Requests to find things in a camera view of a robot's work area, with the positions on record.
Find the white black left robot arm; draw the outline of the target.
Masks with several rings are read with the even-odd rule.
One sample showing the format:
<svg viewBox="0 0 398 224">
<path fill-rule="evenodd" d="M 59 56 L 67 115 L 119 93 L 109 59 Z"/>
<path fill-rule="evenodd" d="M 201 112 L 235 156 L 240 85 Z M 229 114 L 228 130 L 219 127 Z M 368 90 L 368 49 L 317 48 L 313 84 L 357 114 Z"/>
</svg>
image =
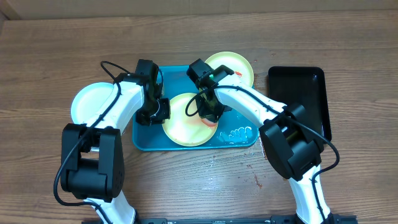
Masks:
<svg viewBox="0 0 398 224">
<path fill-rule="evenodd" d="M 151 126 L 170 118 L 170 101 L 162 97 L 162 72 L 140 59 L 135 72 L 123 69 L 99 110 L 82 124 L 62 132 L 61 165 L 53 183 L 56 201 L 66 207 L 91 206 L 103 223 L 136 223 L 136 210 L 123 191 L 125 178 L 121 135 L 131 118 Z"/>
</svg>

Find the pink green sponge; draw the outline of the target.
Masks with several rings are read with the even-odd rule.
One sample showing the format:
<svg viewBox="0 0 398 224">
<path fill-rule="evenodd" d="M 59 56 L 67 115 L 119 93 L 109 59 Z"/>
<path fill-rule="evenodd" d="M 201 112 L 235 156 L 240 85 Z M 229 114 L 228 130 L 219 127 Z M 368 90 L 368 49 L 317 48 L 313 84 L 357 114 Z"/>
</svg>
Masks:
<svg viewBox="0 0 398 224">
<path fill-rule="evenodd" d="M 206 119 L 206 118 L 203 118 L 201 121 L 202 121 L 205 125 L 207 125 L 207 126 L 209 126 L 209 127 L 215 127 L 215 126 L 218 125 L 217 122 L 212 122 L 212 121 L 210 121 L 209 119 Z"/>
</svg>

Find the light blue plate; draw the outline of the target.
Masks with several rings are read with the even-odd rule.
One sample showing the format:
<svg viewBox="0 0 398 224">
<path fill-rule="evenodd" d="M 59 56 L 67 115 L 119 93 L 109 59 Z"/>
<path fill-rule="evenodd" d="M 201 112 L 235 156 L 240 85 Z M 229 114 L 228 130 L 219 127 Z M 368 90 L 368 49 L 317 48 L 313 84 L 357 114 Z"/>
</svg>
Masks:
<svg viewBox="0 0 398 224">
<path fill-rule="evenodd" d="M 113 91 L 113 84 L 98 82 L 84 87 L 74 97 L 70 114 L 75 124 L 81 124 L 93 116 Z"/>
</svg>

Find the yellow-green plate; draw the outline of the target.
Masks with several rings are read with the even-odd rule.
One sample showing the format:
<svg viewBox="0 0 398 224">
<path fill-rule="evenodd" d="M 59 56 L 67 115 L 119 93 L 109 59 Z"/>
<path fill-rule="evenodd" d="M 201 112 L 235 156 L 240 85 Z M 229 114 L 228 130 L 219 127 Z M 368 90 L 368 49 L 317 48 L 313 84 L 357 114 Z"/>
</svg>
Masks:
<svg viewBox="0 0 398 224">
<path fill-rule="evenodd" d="M 218 52 L 205 60 L 211 68 L 217 68 L 225 65 L 232 69 L 242 81 L 248 85 L 254 84 L 254 71 L 251 64 L 240 54 L 234 52 Z"/>
<path fill-rule="evenodd" d="M 170 100 L 170 118 L 162 124 L 167 137 L 181 146 L 199 146 L 216 133 L 218 123 L 204 122 L 198 114 L 187 116 L 185 109 L 194 93 L 182 93 Z"/>
</svg>

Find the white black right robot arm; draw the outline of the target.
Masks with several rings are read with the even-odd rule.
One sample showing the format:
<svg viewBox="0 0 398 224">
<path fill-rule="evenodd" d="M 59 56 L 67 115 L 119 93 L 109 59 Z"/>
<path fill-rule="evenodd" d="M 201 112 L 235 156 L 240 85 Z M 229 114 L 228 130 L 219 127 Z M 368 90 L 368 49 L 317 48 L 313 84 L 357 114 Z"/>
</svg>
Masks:
<svg viewBox="0 0 398 224">
<path fill-rule="evenodd" d="M 327 141 L 313 130 L 305 108 L 264 96 L 225 65 L 211 68 L 198 59 L 189 65 L 187 75 L 199 91 L 192 100 L 200 118 L 216 123 L 225 111 L 236 110 L 258 128 L 267 160 L 290 183 L 299 221 L 331 223 L 320 183 Z"/>
</svg>

